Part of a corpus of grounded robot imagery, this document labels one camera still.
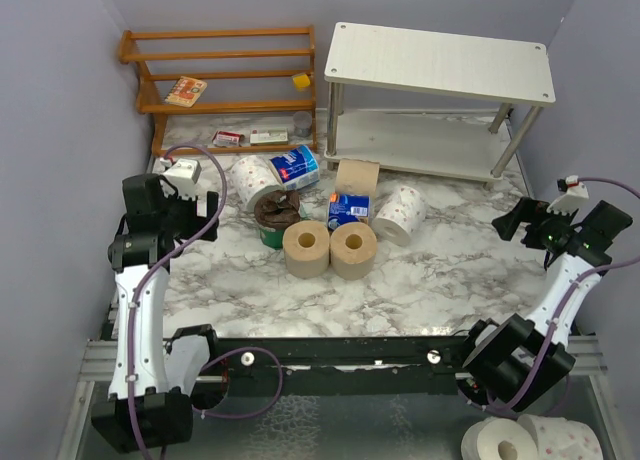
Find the brown roll back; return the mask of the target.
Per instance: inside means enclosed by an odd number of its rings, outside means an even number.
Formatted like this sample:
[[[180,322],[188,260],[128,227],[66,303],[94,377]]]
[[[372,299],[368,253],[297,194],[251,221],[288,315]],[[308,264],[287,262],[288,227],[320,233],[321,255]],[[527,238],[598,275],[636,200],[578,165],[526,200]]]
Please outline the brown roll back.
[[[343,159],[337,170],[335,192],[374,198],[379,170],[380,165],[375,162]]]

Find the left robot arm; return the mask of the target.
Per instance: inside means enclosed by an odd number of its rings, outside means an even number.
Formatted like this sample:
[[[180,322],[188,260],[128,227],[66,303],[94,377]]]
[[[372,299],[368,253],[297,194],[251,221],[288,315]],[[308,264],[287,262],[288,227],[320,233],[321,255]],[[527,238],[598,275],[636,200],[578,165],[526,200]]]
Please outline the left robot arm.
[[[120,454],[189,441],[196,378],[220,365],[210,325],[163,336],[170,261],[199,239],[216,240],[226,201],[225,192],[207,192],[199,216],[194,188],[194,179],[169,174],[122,182],[126,212],[108,248],[118,295],[116,360],[107,399],[91,409],[92,426]]]

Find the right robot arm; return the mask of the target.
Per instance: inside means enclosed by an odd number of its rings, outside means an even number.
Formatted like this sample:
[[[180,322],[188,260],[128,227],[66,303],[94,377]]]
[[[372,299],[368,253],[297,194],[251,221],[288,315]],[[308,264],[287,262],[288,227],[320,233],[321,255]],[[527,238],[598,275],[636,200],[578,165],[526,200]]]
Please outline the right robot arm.
[[[502,323],[477,322],[459,347],[464,370],[487,393],[487,403],[520,412],[567,377],[575,359],[567,351],[571,325],[587,294],[612,265],[607,250],[633,219],[599,202],[580,223],[574,198],[552,203],[522,197],[492,225],[505,241],[525,228],[522,244],[546,253],[546,280],[536,307]]]

